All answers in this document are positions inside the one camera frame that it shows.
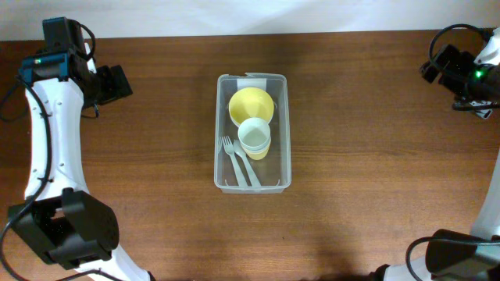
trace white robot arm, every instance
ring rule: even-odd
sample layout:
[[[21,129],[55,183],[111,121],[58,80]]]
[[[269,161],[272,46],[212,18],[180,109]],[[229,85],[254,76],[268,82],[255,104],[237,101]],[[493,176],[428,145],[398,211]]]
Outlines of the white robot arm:
[[[436,56],[442,55],[440,58],[434,57],[436,61],[441,59],[443,68],[446,65],[458,64],[454,61],[453,57],[449,57],[455,50],[450,46],[445,46]],[[469,73],[467,80],[478,80],[478,83],[486,84],[485,86],[472,87],[469,88],[473,91],[479,92],[479,99],[464,99],[464,102],[468,102],[470,106],[477,106],[477,108],[471,108],[472,113],[477,116],[486,119],[489,117],[489,113],[493,108],[497,108],[496,102],[498,102],[498,95],[500,93],[500,69],[498,64],[500,64],[500,28],[493,32],[493,35],[489,39],[486,47],[483,51],[473,60],[475,68],[466,69]],[[432,82],[437,73],[433,69],[429,69],[431,64],[427,63],[423,66],[422,74],[424,78],[427,79],[426,75],[429,74],[431,77],[428,81]],[[454,90],[450,84],[456,83],[456,81],[446,80],[445,73],[440,80],[440,84],[444,84],[448,89]],[[460,97],[464,96],[466,93],[459,92],[456,94]],[[495,276],[488,275],[488,273],[483,269],[500,269],[498,264],[500,263],[500,243],[495,242],[500,237],[500,153],[497,157],[497,162],[495,164],[495,171],[493,172],[493,177],[491,179],[491,184],[489,191],[487,193],[486,201],[480,211],[480,214],[473,224],[470,232],[470,236],[459,235],[457,233],[446,233],[444,236],[441,234],[434,234],[434,237],[444,237],[450,240],[470,240],[472,242],[485,242],[489,243],[489,246],[472,246],[466,248],[463,244],[453,244],[449,242],[444,242],[442,244],[435,243],[427,248],[427,254],[425,257],[417,258],[411,261],[411,268],[416,273],[416,275],[423,281],[431,280],[498,280],[498,273],[493,272],[490,274],[495,274]],[[409,271],[409,265],[393,265],[393,266],[383,266],[377,270],[377,274],[372,273],[373,279],[377,281],[409,281],[415,280]]]
[[[85,26],[66,18],[43,25],[48,47],[23,60],[19,77],[31,114],[31,168],[24,194],[30,203],[9,208],[8,226],[45,263],[82,272],[77,276],[153,281],[120,246],[113,210],[90,196],[81,162],[81,110],[132,94],[127,78],[120,66],[95,68],[94,50],[81,34],[80,28],[90,32]],[[24,280],[3,252],[2,264]]]

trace white background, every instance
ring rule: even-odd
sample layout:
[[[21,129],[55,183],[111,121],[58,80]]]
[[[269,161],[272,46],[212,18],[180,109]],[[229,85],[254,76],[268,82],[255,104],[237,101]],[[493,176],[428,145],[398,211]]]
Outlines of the white background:
[[[500,26],[500,0],[0,0],[0,40],[42,39],[66,16],[96,37],[280,34]]]

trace fork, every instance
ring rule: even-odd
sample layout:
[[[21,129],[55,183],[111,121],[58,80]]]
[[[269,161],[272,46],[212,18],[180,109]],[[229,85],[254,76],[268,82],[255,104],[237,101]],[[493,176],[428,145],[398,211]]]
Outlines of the fork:
[[[234,148],[231,139],[228,136],[222,137],[222,142],[224,144],[224,151],[231,158],[233,162],[234,174],[236,175],[237,184],[240,187],[248,187],[247,181],[245,180],[245,176],[241,172],[240,166],[238,165],[238,161],[234,156]]]

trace wood grain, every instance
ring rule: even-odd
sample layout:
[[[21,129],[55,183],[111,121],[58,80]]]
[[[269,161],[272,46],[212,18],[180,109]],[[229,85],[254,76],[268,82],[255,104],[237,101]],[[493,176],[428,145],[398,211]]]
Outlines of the wood grain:
[[[452,94],[420,78],[433,35],[98,40],[98,66],[121,64],[134,94],[81,121],[87,185],[113,208],[129,255],[159,280],[300,280],[402,263],[418,237],[468,232],[500,145],[498,114],[453,112]],[[464,33],[447,40],[480,47]],[[0,43],[4,91],[41,46]],[[287,77],[292,185],[283,194],[226,195],[213,182],[217,77],[245,72]],[[20,93],[5,110],[22,109]],[[5,224],[27,183],[30,120],[0,132]],[[6,243],[30,279],[69,274],[14,234]]]

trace cup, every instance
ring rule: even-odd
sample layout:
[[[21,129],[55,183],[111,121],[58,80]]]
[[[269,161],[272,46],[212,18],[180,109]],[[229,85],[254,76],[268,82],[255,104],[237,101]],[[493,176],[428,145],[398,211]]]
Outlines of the cup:
[[[252,117],[264,119],[269,123],[273,114],[273,99],[267,92],[257,87],[241,89],[229,100],[229,116],[238,127]]]
[[[271,145],[271,129],[266,120],[248,118],[237,130],[237,138],[248,157],[260,160],[266,157]]]

